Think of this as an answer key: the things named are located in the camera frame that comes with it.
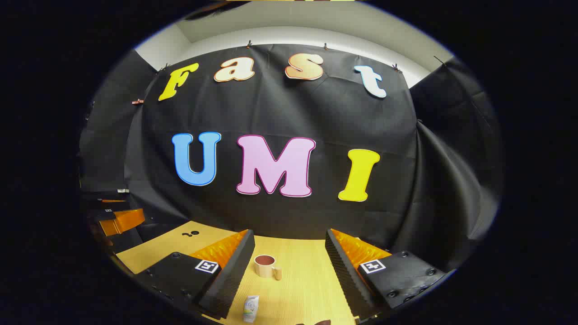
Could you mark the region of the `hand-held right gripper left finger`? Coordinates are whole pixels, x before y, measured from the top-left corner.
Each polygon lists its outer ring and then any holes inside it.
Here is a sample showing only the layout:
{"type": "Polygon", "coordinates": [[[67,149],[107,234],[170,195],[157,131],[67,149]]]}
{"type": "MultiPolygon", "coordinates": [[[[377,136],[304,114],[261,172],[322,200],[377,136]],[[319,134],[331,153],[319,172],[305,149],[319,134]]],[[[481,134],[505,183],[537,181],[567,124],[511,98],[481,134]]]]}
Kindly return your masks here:
{"type": "Polygon", "coordinates": [[[254,248],[253,230],[240,231],[190,255],[172,252],[135,280],[184,313],[227,318],[254,248]]]}

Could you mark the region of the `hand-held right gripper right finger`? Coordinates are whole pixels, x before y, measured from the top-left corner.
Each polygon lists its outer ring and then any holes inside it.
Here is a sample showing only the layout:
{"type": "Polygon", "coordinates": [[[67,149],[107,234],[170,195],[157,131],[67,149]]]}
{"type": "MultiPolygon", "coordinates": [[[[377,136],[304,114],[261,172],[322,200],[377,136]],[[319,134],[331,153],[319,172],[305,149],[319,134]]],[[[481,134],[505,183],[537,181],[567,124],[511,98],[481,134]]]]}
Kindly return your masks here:
{"type": "Polygon", "coordinates": [[[398,313],[447,277],[410,251],[390,253],[334,229],[326,231],[325,248],[359,323],[398,313]]]}

